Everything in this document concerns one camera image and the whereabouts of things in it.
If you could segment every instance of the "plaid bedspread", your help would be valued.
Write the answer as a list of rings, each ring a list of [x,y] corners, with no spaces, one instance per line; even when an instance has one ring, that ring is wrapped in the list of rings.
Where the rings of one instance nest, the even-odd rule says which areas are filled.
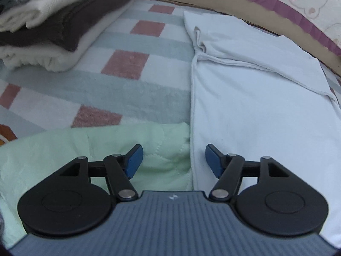
[[[190,121],[193,45],[184,10],[136,0],[79,63],[64,73],[0,66],[0,124],[17,137],[45,130],[153,121]],[[341,81],[324,68],[341,101]]]

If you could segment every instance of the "purple fabric trim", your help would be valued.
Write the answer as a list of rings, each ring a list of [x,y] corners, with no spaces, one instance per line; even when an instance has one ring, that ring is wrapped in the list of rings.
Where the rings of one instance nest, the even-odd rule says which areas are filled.
[[[294,10],[292,7],[278,0],[248,0],[259,4],[279,14],[280,16],[289,19],[292,23],[301,27],[306,33],[310,34],[315,40],[327,47],[335,55],[341,55],[341,49],[329,39],[319,28],[311,23],[307,18]]]

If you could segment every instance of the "green fabric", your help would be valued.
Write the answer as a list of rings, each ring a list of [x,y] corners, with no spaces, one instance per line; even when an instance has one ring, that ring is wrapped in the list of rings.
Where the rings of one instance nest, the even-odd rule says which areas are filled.
[[[90,161],[102,160],[107,155],[125,154],[135,144],[141,144],[144,149],[143,163],[131,179],[139,193],[143,190],[193,189],[189,126],[185,123],[63,129],[21,138],[1,146],[0,195],[4,201],[0,206],[5,202],[18,221],[6,224],[4,217],[5,245],[10,247],[23,236],[23,229],[18,228],[20,219],[16,207],[27,190],[78,156],[87,156]],[[95,178],[92,182],[106,189],[104,179]]]

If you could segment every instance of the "folded clothes stack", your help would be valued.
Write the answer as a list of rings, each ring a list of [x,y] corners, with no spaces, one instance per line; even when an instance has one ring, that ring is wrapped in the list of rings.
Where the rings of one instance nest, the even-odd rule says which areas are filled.
[[[73,67],[133,0],[0,0],[0,59],[8,68]]]

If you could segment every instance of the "beige headboard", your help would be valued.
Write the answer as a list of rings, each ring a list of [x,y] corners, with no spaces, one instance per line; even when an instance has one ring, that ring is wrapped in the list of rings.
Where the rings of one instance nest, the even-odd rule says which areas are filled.
[[[277,35],[285,35],[341,76],[341,59],[304,32],[301,27],[277,13],[248,0],[163,0],[211,9],[241,18]]]

